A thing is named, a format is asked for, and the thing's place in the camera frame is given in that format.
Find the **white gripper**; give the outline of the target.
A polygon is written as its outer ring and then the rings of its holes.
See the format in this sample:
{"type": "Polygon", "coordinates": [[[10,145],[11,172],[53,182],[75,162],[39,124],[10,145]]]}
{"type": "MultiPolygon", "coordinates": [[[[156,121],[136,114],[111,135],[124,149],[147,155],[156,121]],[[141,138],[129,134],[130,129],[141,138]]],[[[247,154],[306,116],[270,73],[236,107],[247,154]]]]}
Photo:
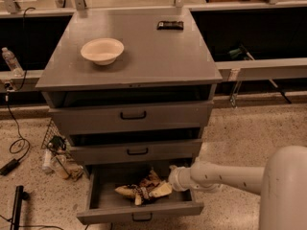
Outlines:
{"type": "Polygon", "coordinates": [[[193,185],[190,169],[186,167],[170,167],[168,181],[162,181],[157,187],[149,192],[150,197],[163,197],[169,195],[173,189],[177,192],[189,190],[193,185]]]}

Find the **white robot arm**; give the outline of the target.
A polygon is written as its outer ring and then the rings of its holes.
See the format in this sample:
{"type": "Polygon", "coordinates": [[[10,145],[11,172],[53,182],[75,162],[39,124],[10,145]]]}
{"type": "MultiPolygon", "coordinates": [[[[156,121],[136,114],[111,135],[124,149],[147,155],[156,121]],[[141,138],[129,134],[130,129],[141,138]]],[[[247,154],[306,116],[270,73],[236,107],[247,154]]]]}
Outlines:
{"type": "Polygon", "coordinates": [[[263,167],[223,166],[197,161],[173,166],[168,180],[150,192],[214,192],[223,185],[261,196],[259,230],[307,230],[307,148],[276,151],[263,167]]]}

